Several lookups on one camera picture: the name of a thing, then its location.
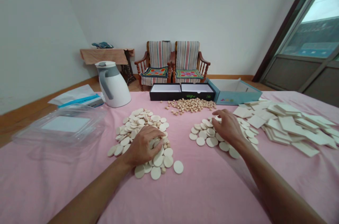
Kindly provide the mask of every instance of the white wall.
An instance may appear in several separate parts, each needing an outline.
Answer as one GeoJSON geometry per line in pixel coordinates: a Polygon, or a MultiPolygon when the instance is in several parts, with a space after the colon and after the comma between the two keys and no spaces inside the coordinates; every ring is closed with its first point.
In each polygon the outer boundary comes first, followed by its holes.
{"type": "Polygon", "coordinates": [[[284,0],[284,2],[280,4],[278,13],[274,19],[274,23],[272,23],[271,27],[267,28],[266,33],[263,34],[265,35],[265,40],[261,43],[261,46],[259,48],[257,55],[254,55],[253,57],[249,59],[249,62],[253,64],[250,75],[255,75],[255,73],[257,72],[262,60],[264,59],[269,47],[271,46],[276,34],[278,33],[293,2],[294,0],[284,0]]]}
{"type": "Polygon", "coordinates": [[[0,0],[0,114],[95,75],[69,0],[0,0]]]}
{"type": "Polygon", "coordinates": [[[292,2],[71,0],[89,43],[107,41],[115,47],[134,47],[139,60],[148,40],[199,40],[205,59],[212,63],[208,72],[226,75],[256,72],[268,49],[262,47],[268,38],[274,38],[276,32],[271,30],[280,27],[292,2]]]}

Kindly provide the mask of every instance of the hand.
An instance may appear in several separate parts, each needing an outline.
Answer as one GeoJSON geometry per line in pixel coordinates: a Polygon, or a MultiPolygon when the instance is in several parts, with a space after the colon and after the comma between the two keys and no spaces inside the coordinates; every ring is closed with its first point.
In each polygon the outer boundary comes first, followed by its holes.
{"type": "Polygon", "coordinates": [[[234,148],[238,148],[243,143],[248,143],[241,132],[239,123],[236,117],[227,109],[217,110],[212,113],[218,115],[221,118],[221,124],[214,118],[212,118],[212,124],[218,134],[227,141],[234,148]]]}
{"type": "Polygon", "coordinates": [[[159,136],[165,134],[153,126],[144,126],[121,158],[131,167],[150,161],[161,150],[162,141],[153,149],[149,149],[149,142],[159,136]]]}

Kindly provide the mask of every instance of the clear plastic lid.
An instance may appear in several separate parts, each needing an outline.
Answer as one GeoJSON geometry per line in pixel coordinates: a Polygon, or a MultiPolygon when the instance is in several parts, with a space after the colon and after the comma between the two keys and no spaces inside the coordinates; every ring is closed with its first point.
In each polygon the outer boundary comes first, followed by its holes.
{"type": "Polygon", "coordinates": [[[87,147],[96,140],[93,135],[105,129],[102,122],[106,113],[104,109],[81,104],[63,107],[14,134],[12,140],[24,144],[43,142],[62,147],[87,147]]]}

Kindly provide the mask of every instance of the black box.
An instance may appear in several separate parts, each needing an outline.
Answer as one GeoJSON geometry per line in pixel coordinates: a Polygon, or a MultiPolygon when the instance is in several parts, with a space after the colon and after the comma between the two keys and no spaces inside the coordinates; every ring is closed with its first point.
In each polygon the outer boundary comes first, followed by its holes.
{"type": "Polygon", "coordinates": [[[213,101],[215,91],[207,83],[155,83],[149,96],[151,101],[168,101],[179,99],[204,99],[213,101]]]}

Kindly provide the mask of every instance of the pink bed sheet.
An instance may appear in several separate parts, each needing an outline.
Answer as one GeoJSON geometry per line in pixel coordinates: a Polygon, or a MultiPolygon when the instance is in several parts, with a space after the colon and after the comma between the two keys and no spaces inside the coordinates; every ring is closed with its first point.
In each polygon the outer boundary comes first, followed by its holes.
{"type": "MultiPolygon", "coordinates": [[[[219,148],[199,147],[188,135],[209,110],[173,116],[165,103],[150,101],[147,92],[132,92],[120,108],[107,106],[106,129],[87,158],[73,163],[29,157],[33,147],[9,143],[0,149],[0,223],[46,223],[95,179],[112,161],[115,128],[140,107],[166,117],[174,160],[184,172],[168,169],[159,180],[133,172],[121,182],[99,223],[270,223],[259,191],[242,159],[219,148]]],[[[296,92],[264,92],[263,98],[287,102],[338,124],[339,109],[296,92]]],[[[235,106],[218,106],[233,111],[235,106]]],[[[313,158],[290,146],[268,141],[260,129],[259,152],[327,223],[339,220],[339,151],[320,148],[313,158]]]]}

